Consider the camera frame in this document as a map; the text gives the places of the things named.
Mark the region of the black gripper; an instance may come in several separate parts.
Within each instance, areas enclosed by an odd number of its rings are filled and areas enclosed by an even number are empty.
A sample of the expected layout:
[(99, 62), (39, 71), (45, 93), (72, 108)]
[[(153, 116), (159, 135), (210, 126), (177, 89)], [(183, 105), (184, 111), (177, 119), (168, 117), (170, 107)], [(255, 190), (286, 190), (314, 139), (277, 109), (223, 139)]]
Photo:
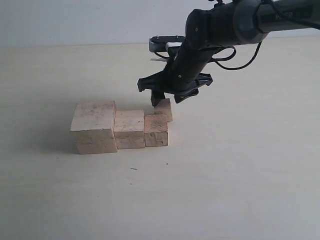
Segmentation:
[(165, 99), (165, 93), (175, 95), (176, 104), (197, 96), (198, 88), (213, 82), (210, 74), (201, 73), (213, 55), (213, 48), (192, 50), (181, 46), (162, 71), (138, 80), (138, 90), (152, 90), (150, 100), (153, 107)]

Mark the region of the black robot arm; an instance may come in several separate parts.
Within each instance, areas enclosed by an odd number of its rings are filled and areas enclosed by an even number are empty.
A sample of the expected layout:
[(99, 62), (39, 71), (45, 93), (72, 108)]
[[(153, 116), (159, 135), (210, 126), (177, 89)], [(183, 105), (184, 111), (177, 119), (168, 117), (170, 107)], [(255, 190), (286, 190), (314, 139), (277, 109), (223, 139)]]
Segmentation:
[(164, 69), (140, 78), (140, 92), (151, 90), (157, 106), (172, 94), (176, 103), (196, 96), (199, 88), (213, 79), (203, 73), (208, 63), (221, 64), (215, 54), (239, 45), (261, 46), (271, 32), (320, 27), (317, 0), (219, 0), (212, 9), (194, 9), (185, 23), (185, 35), (153, 36), (149, 51), (161, 57), (167, 53)]

